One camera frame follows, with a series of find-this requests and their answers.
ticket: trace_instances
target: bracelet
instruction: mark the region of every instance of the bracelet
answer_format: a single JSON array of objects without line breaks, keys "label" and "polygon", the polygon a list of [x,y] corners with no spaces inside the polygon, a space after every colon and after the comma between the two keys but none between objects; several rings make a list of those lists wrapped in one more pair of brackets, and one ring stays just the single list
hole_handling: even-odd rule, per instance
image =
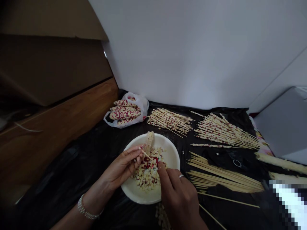
[{"label": "bracelet", "polygon": [[99,216],[102,214],[103,210],[98,215],[90,214],[88,211],[86,211],[86,209],[83,206],[83,196],[84,196],[84,194],[80,197],[80,199],[78,201],[78,210],[79,210],[79,212],[81,214],[84,214],[84,216],[87,219],[97,219],[97,218],[99,218]]}]

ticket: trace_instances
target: hand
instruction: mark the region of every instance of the hand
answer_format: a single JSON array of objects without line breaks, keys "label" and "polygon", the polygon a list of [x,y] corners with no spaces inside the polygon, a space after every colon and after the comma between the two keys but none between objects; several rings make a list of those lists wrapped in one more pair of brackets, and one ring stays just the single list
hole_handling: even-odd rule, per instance
[{"label": "hand", "polygon": [[169,222],[177,229],[208,229],[199,215],[196,188],[185,177],[179,179],[177,169],[165,169],[159,162],[158,173],[161,182],[161,199]]},{"label": "hand", "polygon": [[137,145],[123,151],[104,171],[100,180],[106,181],[109,189],[116,190],[140,166],[143,153],[138,148],[141,146]]}]

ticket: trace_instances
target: plastic bag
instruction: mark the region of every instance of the plastic bag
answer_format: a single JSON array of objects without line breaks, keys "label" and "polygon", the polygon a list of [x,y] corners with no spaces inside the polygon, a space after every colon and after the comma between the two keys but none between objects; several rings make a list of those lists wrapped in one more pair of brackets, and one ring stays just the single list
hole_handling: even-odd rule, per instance
[{"label": "plastic bag", "polygon": [[125,128],[125,127],[128,127],[130,125],[133,125],[133,124],[136,124],[136,123],[139,123],[139,122],[142,122],[143,120],[146,119],[147,117],[147,111],[148,111],[148,108],[149,108],[149,102],[148,100],[146,99],[146,97],[144,96],[141,96],[141,95],[137,95],[137,94],[134,94],[134,93],[131,93],[131,92],[128,92],[126,93],[122,100],[127,100],[128,102],[130,103],[133,103],[133,104],[136,104],[138,107],[140,107],[141,109],[141,115],[139,115],[137,118],[135,118],[134,120],[128,122],[128,123],[124,123],[124,124],[121,124],[121,125],[118,125],[117,122],[118,120],[115,120],[113,122],[108,122],[107,121],[107,117],[109,116],[110,113],[112,113],[112,111],[109,111],[105,114],[105,117],[103,118],[104,121],[111,127],[116,127],[116,128]]}]

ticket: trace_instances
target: wooden cabinet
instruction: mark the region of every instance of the wooden cabinet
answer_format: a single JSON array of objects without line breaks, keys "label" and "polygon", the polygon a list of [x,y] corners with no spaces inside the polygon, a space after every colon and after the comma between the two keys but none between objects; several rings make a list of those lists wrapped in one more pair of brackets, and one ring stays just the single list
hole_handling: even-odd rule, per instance
[{"label": "wooden cabinet", "polygon": [[47,166],[80,135],[103,119],[117,100],[118,87],[111,78],[55,107],[19,122],[0,133],[0,189],[9,197],[37,182]]}]

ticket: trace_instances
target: white bowl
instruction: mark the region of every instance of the white bowl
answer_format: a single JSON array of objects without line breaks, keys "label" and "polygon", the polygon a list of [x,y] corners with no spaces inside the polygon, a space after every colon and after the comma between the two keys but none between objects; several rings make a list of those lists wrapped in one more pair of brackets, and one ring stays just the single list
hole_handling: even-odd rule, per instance
[{"label": "white bowl", "polygon": [[[142,134],[134,138],[125,148],[129,149],[132,146],[144,144],[146,135]],[[153,148],[162,147],[166,152],[162,152],[163,161],[167,167],[180,170],[180,158],[175,145],[165,136],[154,134]],[[132,201],[139,204],[153,204],[161,201],[161,187],[156,186],[153,190],[145,192],[137,187],[137,181],[129,178],[122,184],[122,190]]]}]

